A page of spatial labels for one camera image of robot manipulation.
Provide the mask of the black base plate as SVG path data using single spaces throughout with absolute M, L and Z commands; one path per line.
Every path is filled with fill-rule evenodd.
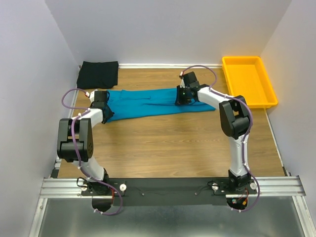
M 101 209 L 116 206 L 227 205 L 245 209 L 249 195 L 257 193 L 248 180 L 234 186 L 228 177 L 208 178 L 111 178 L 111 187 L 77 179 L 83 196 L 92 197 L 92 206 Z

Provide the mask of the blue t shirt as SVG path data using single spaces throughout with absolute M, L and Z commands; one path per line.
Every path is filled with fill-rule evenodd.
M 201 102 L 175 105 L 175 88 L 136 91 L 109 90 L 109 95 L 108 106 L 114 115 L 108 122 L 216 110 L 214 107 Z

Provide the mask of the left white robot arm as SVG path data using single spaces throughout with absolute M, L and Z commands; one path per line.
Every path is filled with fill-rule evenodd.
M 114 112 L 108 106 L 110 93 L 95 90 L 85 92 L 91 104 L 82 108 L 72 118 L 62 118 L 59 121 L 57 137 L 57 155 L 68 163 L 75 165 L 85 176 L 82 188 L 86 188 L 99 195 L 115 194 L 110 185 L 108 173 L 94 157 L 94 143 L 92 129 L 98 124 L 105 124 L 113 117 Z

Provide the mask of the aluminium frame rail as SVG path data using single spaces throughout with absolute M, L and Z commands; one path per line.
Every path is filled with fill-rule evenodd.
M 298 176 L 258 177 L 261 197 L 305 196 Z M 40 198 L 83 198 L 76 179 L 44 179 Z

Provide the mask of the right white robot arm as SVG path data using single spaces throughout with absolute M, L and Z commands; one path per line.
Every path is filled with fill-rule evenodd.
M 243 96 L 233 97 L 220 93 L 207 84 L 200 84 L 194 72 L 179 75 L 176 105 L 186 105 L 192 100 L 208 104 L 219 110 L 220 125 L 229 138 L 231 165 L 228 170 L 228 190 L 239 193 L 251 181 L 247 162 L 247 141 L 253 124 L 251 111 Z

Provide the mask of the folded black t shirt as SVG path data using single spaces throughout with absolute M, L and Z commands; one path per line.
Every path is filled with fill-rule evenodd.
M 86 62 L 83 61 L 77 79 L 80 89 L 110 89 L 118 85 L 118 61 Z

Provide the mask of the yellow plastic bin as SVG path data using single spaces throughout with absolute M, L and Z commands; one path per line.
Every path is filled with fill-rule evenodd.
M 242 95 L 250 108 L 268 109 L 278 104 L 259 56 L 224 56 L 222 67 L 229 93 Z

